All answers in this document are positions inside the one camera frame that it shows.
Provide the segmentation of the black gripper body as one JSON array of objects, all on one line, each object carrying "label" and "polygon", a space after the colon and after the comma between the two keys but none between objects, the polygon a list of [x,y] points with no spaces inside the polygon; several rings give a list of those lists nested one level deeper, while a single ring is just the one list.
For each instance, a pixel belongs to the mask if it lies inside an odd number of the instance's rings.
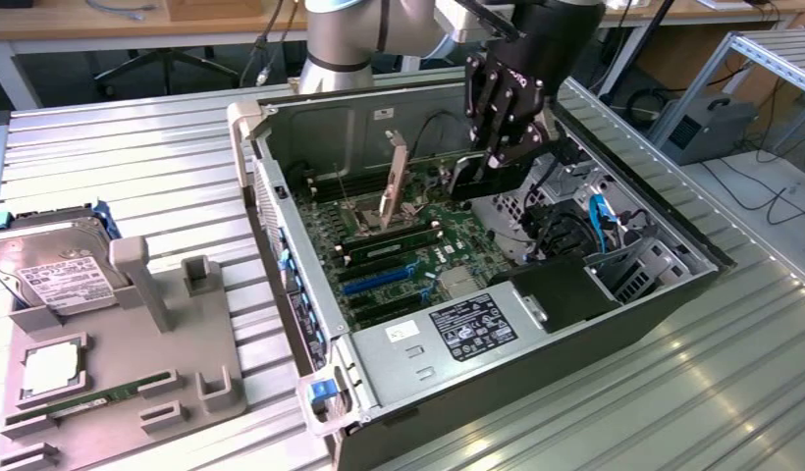
[{"label": "black gripper body", "polygon": [[496,40],[488,61],[542,81],[544,95],[555,97],[576,59],[603,19],[602,1],[506,1],[511,22],[523,36]]}]

